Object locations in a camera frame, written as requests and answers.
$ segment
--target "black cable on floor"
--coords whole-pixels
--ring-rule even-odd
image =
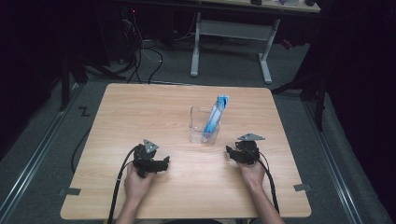
[[[87,130],[87,132],[84,133],[84,136],[79,140],[79,142],[78,142],[76,148],[75,148],[74,151],[73,151],[73,155],[72,155],[72,159],[71,159],[71,166],[72,166],[72,172],[73,172],[73,174],[76,172],[76,168],[75,168],[75,165],[74,165],[74,159],[75,159],[75,157],[76,157],[76,153],[77,153],[79,147],[81,146],[82,142],[84,141],[85,137],[87,137],[88,133],[90,132],[91,127]]]

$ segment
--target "metal rail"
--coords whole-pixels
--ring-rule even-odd
[[[23,193],[26,191],[33,177],[35,176],[36,171],[38,170],[41,162],[44,160],[47,152],[50,150],[50,145],[52,143],[52,138],[56,134],[64,120],[64,116],[70,108],[70,105],[77,98],[77,96],[81,93],[82,85],[75,84],[72,88],[72,97],[71,101],[64,109],[64,111],[60,111],[55,119],[52,121],[51,125],[47,129],[43,139],[38,144],[35,149],[35,153],[32,158],[28,161],[25,168],[21,172],[18,177],[14,187],[9,192],[7,198],[3,201],[3,204],[0,207],[0,223],[7,223],[9,218],[11,217],[13,211],[17,207]]]
[[[318,126],[315,123],[314,109],[308,102],[303,102],[303,107],[306,114],[309,117],[312,127],[315,129],[315,133],[321,144],[324,160],[329,169],[329,173],[334,183],[335,189],[337,190],[338,196],[340,197],[341,204],[344,206],[344,209],[346,211],[346,216],[349,219],[349,223],[354,223],[354,224],[363,223],[359,211],[355,206],[355,203],[353,202],[349,188],[346,182],[344,181],[344,178],[340,170],[338,169],[337,163],[332,155],[332,151],[330,150],[326,137],[324,133],[318,129]]]

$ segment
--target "clear plastic container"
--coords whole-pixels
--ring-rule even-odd
[[[204,129],[211,112],[212,108],[208,107],[193,106],[191,108],[190,141],[192,143],[215,144],[220,123],[213,133],[204,136]]]

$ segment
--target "wooden table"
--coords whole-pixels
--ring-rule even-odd
[[[211,107],[221,94],[229,95],[230,101],[216,143],[191,143],[191,107]],[[66,196],[61,216],[106,219],[125,156],[148,139],[160,146],[155,159],[170,156],[170,163],[167,171],[156,174],[137,218],[257,217],[225,150],[246,133],[266,138],[257,144],[270,164],[281,216],[309,216],[305,192],[293,187],[302,183],[301,178],[268,89],[128,84],[108,85],[70,185],[81,192]],[[267,177],[263,187],[271,198]],[[124,199],[122,181],[114,217]]]

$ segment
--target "wrist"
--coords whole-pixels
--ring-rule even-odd
[[[248,183],[247,188],[252,194],[252,196],[264,193],[264,189],[262,188],[262,183]]]
[[[124,203],[124,208],[127,211],[135,211],[140,203],[141,203],[141,200],[139,200],[139,199],[127,197],[125,200],[125,203]]]

